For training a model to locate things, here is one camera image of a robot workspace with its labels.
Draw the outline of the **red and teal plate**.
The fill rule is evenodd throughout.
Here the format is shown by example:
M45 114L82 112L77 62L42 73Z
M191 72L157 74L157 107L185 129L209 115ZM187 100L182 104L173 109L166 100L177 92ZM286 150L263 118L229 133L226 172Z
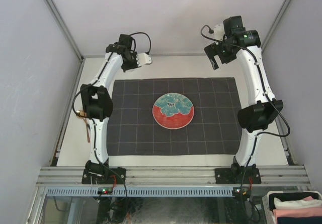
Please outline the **red and teal plate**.
M176 130L186 127L195 114L192 101L179 93L160 96L152 107L154 120L166 129Z

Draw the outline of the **dark grey checked cloth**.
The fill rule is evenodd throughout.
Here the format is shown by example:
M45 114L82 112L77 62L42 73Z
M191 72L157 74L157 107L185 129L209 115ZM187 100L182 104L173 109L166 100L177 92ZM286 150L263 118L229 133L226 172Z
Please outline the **dark grey checked cloth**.
M154 119L152 107L166 93L193 103L191 122L167 129ZM239 148L241 108L234 78L116 80L107 148L112 156L233 155Z

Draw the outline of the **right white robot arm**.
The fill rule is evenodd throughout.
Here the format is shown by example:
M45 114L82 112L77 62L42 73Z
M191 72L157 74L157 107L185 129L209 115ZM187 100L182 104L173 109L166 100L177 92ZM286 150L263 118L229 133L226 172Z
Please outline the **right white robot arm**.
M255 164L255 154L262 135L267 134L268 126L283 109L283 102L277 100L268 83L262 61L262 49L256 30L247 30L241 16L232 16L216 25L211 33L212 44L204 51L213 69L218 64L228 64L236 60L247 86L248 106L237 113L242 136L231 170L231 177L237 183L243 183L249 177L246 167Z

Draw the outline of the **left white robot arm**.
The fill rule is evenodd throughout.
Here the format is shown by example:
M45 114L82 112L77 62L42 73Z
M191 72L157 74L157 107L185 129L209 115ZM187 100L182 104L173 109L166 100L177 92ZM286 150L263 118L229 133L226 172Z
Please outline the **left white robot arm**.
M108 182L107 125L113 112L113 102L108 89L117 71L137 68L136 45L132 35L121 34L116 43L106 48L102 66L89 84L80 87L80 96L91 134L91 153L85 169L92 172L93 179L100 184Z

